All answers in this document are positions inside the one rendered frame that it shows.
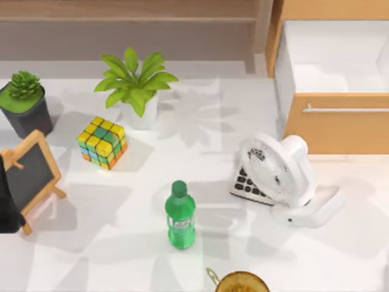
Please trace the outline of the white keypad with black keys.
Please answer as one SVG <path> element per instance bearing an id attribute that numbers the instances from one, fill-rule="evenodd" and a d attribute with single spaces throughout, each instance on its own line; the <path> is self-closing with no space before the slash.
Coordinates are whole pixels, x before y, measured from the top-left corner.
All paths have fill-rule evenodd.
<path id="1" fill-rule="evenodd" d="M 247 175 L 244 167 L 240 165 L 235 172 L 230 188 L 230 194 L 257 203 L 273 206 L 274 200 L 265 195 Z"/>

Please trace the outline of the green bottle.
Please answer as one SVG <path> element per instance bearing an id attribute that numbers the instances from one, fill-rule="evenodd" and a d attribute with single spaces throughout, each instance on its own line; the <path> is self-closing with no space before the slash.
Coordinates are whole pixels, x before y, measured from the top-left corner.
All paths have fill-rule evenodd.
<path id="1" fill-rule="evenodd" d="M 188 193 L 187 184 L 177 180 L 171 185 L 171 195 L 165 202 L 168 238 L 177 249 L 187 249 L 195 241 L 196 203 Z"/>

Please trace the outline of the leafy plant in white pot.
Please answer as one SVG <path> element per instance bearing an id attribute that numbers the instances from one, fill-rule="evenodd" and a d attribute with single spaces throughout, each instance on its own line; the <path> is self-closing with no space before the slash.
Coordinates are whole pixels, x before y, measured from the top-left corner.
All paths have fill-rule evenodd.
<path id="1" fill-rule="evenodd" d="M 179 79 L 166 71 L 163 53 L 153 52 L 139 61 L 136 51 L 127 47 L 123 57 L 101 54 L 108 70 L 94 92 L 110 92 L 105 107 L 120 105 L 123 118 L 135 130 L 149 130 L 157 118 L 159 92 L 170 90 Z"/>

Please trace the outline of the colourful puzzle cube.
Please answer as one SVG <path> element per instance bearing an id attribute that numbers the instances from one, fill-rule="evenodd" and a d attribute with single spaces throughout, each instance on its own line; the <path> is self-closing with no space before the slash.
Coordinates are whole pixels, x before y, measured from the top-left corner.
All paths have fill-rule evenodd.
<path id="1" fill-rule="evenodd" d="M 125 129 L 95 116 L 77 137 L 82 157 L 105 170 L 112 170 L 128 149 Z"/>

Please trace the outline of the white desk fan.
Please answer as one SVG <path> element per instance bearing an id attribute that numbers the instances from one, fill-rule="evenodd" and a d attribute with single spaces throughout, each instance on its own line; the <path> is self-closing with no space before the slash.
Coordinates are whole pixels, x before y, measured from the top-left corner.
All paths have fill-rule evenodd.
<path id="1" fill-rule="evenodd" d="M 270 214 L 280 224 L 320 228 L 345 204 L 340 187 L 317 184 L 308 145 L 300 136 L 278 141 L 259 133 L 245 139 L 238 152 L 240 165 L 257 188 L 274 200 Z"/>

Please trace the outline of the wooden open shelf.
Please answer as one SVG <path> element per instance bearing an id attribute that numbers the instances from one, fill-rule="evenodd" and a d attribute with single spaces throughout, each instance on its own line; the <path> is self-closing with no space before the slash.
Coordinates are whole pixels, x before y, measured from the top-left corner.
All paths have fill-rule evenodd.
<path id="1" fill-rule="evenodd" d="M 0 0 L 0 66 L 95 63 L 131 46 L 186 71 L 256 72 L 273 1 Z"/>

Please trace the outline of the pale wooden drawer front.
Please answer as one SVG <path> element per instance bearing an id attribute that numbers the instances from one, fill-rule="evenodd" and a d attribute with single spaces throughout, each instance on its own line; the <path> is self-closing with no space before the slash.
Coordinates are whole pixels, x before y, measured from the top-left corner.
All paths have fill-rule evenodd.
<path id="1" fill-rule="evenodd" d="M 303 113 L 314 108 L 389 108 L 389 93 L 296 93 L 284 135 L 297 135 L 310 154 L 389 155 L 389 113 Z"/>

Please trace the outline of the golden trophy cup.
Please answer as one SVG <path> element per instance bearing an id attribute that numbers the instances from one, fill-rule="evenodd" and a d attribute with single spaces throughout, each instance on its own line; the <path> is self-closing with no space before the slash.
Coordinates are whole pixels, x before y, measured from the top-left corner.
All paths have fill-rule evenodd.
<path id="1" fill-rule="evenodd" d="M 247 271 L 234 271 L 222 279 L 211 268 L 206 268 L 205 272 L 216 285 L 215 292 L 270 292 L 261 278 Z"/>

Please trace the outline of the open drawer with white inside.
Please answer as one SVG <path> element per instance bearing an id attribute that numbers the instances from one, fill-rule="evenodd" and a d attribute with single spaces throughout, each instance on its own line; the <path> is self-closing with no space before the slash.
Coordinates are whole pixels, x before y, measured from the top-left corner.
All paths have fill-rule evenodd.
<path id="1" fill-rule="evenodd" d="M 284 22 L 274 78 L 279 136 L 296 93 L 389 93 L 389 20 Z"/>

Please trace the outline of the wooden framed blackboard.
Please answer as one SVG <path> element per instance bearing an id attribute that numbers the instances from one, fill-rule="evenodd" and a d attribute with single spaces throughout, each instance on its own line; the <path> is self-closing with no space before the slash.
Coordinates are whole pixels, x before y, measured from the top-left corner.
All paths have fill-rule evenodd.
<path id="1" fill-rule="evenodd" d="M 32 228 L 27 214 L 51 193 L 60 199 L 66 197 L 66 193 L 57 187 L 61 172 L 39 130 L 31 132 L 16 148 L 3 149 L 0 155 L 13 201 L 26 221 L 20 229 L 24 234 L 30 234 Z"/>

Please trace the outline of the succulent in black pot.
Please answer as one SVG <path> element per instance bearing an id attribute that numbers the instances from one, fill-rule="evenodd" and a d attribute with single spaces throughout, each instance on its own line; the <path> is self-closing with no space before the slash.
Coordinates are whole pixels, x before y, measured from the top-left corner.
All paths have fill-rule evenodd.
<path id="1" fill-rule="evenodd" d="M 53 131 L 45 96 L 40 78 L 28 71 L 14 72 L 0 89 L 0 110 L 19 138 L 34 130 L 45 136 Z"/>

